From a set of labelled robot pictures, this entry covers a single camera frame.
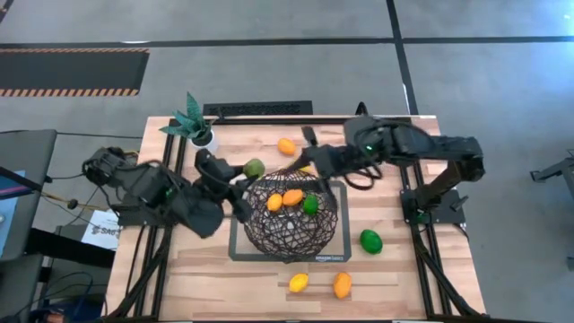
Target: wire basket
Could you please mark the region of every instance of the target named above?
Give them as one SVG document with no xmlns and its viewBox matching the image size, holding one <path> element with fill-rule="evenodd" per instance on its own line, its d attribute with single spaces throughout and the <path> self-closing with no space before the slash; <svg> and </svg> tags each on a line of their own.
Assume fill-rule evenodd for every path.
<svg viewBox="0 0 574 323">
<path fill-rule="evenodd" d="M 283 205 L 276 212 L 267 209 L 267 199 L 275 193 L 301 189 L 303 200 L 313 194 L 318 200 L 317 213 L 303 212 L 302 202 Z M 329 243 L 337 225 L 336 201 L 321 189 L 317 177 L 296 170 L 278 170 L 253 183 L 245 199 L 253 208 L 245 233 L 255 247 L 284 263 L 306 261 L 316 256 Z"/>
</svg>

